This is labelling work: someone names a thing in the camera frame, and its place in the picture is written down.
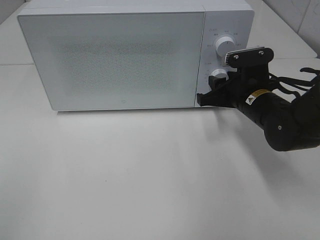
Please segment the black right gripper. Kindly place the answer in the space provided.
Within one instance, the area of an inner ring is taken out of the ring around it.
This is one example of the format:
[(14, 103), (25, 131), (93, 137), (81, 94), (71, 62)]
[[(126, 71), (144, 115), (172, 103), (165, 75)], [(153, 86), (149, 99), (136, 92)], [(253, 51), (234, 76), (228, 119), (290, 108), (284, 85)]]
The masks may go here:
[(222, 77), (210, 75), (208, 85), (211, 91), (196, 94), (200, 107), (236, 108), (242, 113), (277, 110), (278, 97), (273, 90), (278, 84), (270, 76), (268, 63), (239, 67)]

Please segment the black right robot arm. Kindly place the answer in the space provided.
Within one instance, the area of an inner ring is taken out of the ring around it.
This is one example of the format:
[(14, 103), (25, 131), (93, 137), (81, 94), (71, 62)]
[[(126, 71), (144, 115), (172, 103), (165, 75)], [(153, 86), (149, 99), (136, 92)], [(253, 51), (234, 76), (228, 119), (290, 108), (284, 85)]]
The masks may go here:
[(259, 126), (271, 148), (278, 152), (320, 145), (320, 72), (310, 81), (278, 77), (267, 64), (240, 67), (229, 79), (210, 77), (211, 91), (197, 94), (203, 106), (235, 108)]

